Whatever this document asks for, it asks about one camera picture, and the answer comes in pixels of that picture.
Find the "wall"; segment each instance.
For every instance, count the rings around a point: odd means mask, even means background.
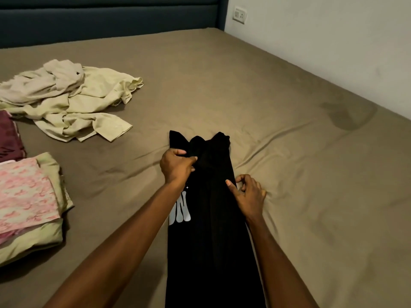
[[[234,6],[248,11],[245,25]],[[411,0],[229,0],[225,31],[411,118]]]

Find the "black t-shirt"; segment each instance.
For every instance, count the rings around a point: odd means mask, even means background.
[[[225,183],[234,182],[229,146],[221,132],[188,142],[170,131],[170,147],[198,160],[169,216],[166,308],[265,307],[245,219]]]

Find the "bed sheet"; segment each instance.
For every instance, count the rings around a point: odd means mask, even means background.
[[[230,136],[235,174],[268,190],[264,218],[320,307],[410,307],[411,121],[217,29],[0,50],[0,80],[51,59],[143,77],[108,112],[133,128],[109,143],[18,128],[62,166],[75,207],[59,247],[0,269],[0,307],[41,307],[162,185],[168,132]],[[116,307],[164,306],[167,222]]]

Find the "pink patterned garment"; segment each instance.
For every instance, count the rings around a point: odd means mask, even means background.
[[[59,217],[51,182],[35,158],[0,166],[0,242]]]

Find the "switch plate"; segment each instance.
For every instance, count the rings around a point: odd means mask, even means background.
[[[245,24],[245,19],[247,18],[247,10],[240,8],[239,6],[234,7],[233,19]]]

